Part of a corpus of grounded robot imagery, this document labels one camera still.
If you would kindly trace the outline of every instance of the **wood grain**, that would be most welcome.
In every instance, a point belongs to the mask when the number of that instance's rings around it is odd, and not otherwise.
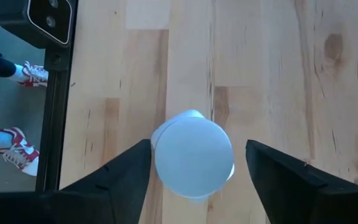
[[[236,173],[205,203],[154,167],[140,223],[269,223],[255,139],[358,184],[358,1],[80,1],[61,187],[187,109],[229,135]]]

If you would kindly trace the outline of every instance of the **white cup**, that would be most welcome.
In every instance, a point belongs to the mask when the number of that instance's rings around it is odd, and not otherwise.
[[[196,110],[163,123],[151,143],[163,184],[192,201],[206,200],[234,173],[234,153],[227,134]]]

